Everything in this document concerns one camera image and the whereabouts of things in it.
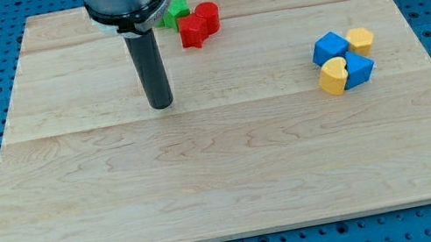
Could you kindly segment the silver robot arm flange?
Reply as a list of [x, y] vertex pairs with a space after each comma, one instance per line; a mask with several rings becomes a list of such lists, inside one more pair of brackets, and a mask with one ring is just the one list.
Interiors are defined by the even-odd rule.
[[92, 24], [100, 31], [140, 38], [166, 15], [172, 0], [83, 0]]

